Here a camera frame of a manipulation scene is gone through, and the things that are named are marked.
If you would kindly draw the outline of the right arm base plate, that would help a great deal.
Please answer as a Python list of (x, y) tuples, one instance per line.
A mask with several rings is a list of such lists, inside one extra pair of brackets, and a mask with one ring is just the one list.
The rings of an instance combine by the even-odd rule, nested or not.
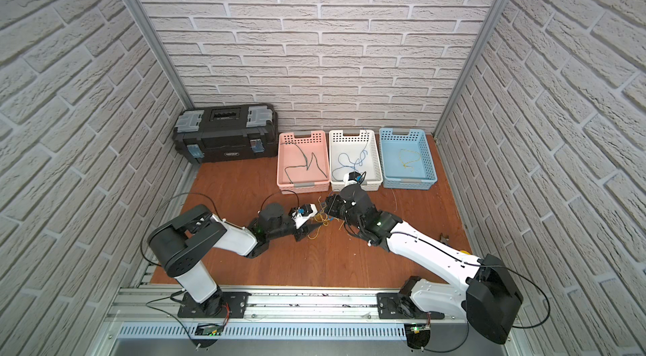
[(376, 295), (379, 318), (382, 320), (442, 320), (441, 312), (423, 312), (408, 297), (399, 293), (380, 292)]

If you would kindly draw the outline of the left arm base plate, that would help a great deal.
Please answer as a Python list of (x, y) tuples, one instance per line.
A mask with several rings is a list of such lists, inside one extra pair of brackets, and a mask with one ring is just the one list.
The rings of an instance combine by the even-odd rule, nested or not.
[(247, 309), (250, 294), (244, 291), (216, 293), (204, 303), (196, 302), (189, 293), (180, 300), (179, 318), (224, 318), (241, 319)]

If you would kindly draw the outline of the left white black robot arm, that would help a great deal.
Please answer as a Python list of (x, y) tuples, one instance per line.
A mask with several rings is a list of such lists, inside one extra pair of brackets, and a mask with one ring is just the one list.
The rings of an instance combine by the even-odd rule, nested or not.
[(185, 289), (178, 316), (226, 316), (233, 297), (223, 294), (203, 263), (212, 248), (257, 258), (274, 239), (293, 236), (299, 242), (317, 231), (323, 225), (311, 221), (317, 213), (313, 204), (287, 213), (280, 204), (272, 203), (259, 211), (249, 226), (240, 227), (199, 205), (158, 227), (149, 235), (147, 244), (166, 274)]

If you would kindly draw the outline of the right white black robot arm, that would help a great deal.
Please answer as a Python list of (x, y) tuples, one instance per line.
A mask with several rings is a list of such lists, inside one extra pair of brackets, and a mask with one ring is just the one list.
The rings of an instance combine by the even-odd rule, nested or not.
[(408, 258), (454, 288), (440, 300), (425, 280), (414, 281), (405, 296), (417, 309), (464, 317), (485, 339), (506, 342), (523, 295), (501, 259), (492, 254), (479, 258), (429, 238), (401, 217), (378, 210), (358, 184), (328, 196), (324, 213), (356, 227), (355, 236), (368, 245)]

